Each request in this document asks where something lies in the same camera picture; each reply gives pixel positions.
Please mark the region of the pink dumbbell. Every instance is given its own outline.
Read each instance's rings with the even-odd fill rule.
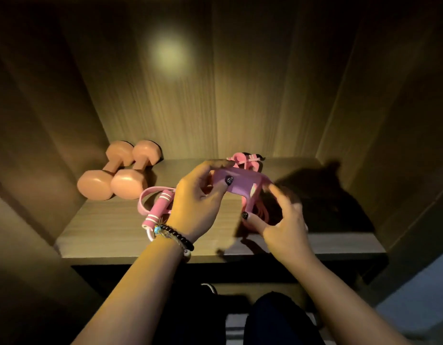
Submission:
[[[133,145],[121,140],[110,144],[107,149],[108,163],[103,170],[86,171],[78,180],[78,190],[89,200],[104,201],[113,196],[110,184],[113,175],[121,166],[134,162]]]
[[[126,200],[135,200],[148,187],[144,170],[146,166],[153,166],[161,158],[161,149],[151,140],[142,140],[137,143],[132,154],[135,164],[132,169],[121,169],[111,181],[112,191]]]

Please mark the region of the black nail polish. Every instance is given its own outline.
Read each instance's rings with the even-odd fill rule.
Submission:
[[[234,180],[233,176],[226,176],[226,178],[224,178],[224,181],[226,182],[226,184],[231,185],[232,181]]]

